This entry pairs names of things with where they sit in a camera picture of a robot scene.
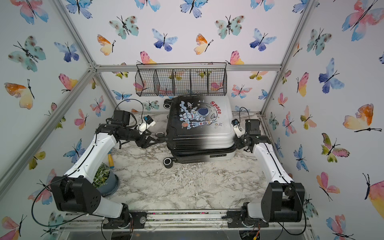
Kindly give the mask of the black white space suitcase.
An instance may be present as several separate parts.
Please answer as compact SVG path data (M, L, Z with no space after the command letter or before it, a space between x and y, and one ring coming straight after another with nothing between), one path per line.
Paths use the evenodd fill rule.
M164 101L169 110L166 143L174 163L193 164L230 160L235 156L236 133L227 96L179 96Z

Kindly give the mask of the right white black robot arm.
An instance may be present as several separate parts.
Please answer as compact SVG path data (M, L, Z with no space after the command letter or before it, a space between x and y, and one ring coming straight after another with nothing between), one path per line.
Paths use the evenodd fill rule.
M296 183L284 170L274 151L271 139L261 134L260 120L232 120L238 149L246 148L260 162L268 182L263 198L258 202L247 202L242 206L241 218L246 226L258 223L300 222L304 213L305 188Z

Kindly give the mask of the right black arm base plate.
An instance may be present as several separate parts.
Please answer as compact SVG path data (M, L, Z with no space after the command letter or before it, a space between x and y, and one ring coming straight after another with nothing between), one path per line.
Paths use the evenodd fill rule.
M227 211L222 217L228 228L267 228L269 223L260 218L251 218L244 211Z

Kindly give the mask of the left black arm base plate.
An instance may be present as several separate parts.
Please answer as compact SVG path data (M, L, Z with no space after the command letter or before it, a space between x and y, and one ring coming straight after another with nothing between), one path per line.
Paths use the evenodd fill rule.
M143 229L147 221L147 212L123 209L118 218L107 218L107 220L102 224L103 230Z

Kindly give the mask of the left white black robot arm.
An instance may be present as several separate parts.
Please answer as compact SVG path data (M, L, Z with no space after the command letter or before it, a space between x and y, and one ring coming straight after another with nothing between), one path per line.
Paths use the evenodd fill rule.
M163 132L151 136L149 128L156 122L150 116L145 116L138 127L129 124L131 117L130 112L115 110L106 123L98 126L80 159L64 176L53 178L49 187L59 211L105 217L114 228L122 229L132 222L128 205L104 198L93 185L97 170L116 144L121 146L134 141L138 147L146 149L165 141Z

